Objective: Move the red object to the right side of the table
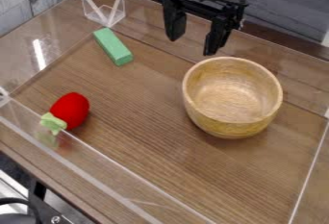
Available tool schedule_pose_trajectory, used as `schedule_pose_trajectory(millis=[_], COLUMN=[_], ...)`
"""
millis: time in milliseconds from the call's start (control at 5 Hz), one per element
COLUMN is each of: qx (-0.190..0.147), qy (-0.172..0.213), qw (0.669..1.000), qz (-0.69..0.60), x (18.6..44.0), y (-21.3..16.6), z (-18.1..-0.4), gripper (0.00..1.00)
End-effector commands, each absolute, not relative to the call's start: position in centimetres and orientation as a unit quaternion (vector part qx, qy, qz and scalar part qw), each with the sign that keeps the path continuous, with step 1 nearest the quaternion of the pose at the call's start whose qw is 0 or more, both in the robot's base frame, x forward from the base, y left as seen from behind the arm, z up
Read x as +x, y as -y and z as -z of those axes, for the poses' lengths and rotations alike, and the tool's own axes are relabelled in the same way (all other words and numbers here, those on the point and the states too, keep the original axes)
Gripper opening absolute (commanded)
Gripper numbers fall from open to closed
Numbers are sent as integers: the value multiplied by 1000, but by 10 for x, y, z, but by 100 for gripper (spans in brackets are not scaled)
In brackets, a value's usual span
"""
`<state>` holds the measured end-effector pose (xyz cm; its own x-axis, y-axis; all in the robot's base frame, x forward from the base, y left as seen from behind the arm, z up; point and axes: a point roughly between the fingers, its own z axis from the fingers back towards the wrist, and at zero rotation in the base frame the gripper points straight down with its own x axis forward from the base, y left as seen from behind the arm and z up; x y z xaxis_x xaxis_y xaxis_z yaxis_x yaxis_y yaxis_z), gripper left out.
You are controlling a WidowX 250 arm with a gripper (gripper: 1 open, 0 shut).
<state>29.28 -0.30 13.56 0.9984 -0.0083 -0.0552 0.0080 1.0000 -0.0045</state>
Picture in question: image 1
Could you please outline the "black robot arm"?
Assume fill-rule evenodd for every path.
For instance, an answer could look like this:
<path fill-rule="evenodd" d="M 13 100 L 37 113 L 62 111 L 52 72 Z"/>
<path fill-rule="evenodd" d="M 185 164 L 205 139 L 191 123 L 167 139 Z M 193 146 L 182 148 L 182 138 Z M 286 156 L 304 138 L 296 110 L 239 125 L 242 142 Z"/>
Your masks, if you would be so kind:
<path fill-rule="evenodd" d="M 206 34 L 203 55 L 211 56 L 222 48 L 233 30 L 243 24 L 247 0 L 159 0 L 163 7 L 165 30 L 169 40 L 178 40 L 186 31 L 187 13 L 211 21 Z"/>

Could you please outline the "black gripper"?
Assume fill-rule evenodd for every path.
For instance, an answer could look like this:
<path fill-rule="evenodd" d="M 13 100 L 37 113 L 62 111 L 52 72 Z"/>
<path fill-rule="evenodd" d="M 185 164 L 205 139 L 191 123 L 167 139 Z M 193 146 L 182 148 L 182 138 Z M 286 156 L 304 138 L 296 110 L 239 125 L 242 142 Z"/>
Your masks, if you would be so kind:
<path fill-rule="evenodd" d="M 225 45 L 231 28 L 243 26 L 247 0 L 181 0 L 186 9 L 207 19 L 213 18 L 211 29 L 206 35 L 203 55 L 211 56 Z M 186 13 L 177 0 L 162 0 L 163 20 L 167 38 L 175 41 L 185 34 Z"/>

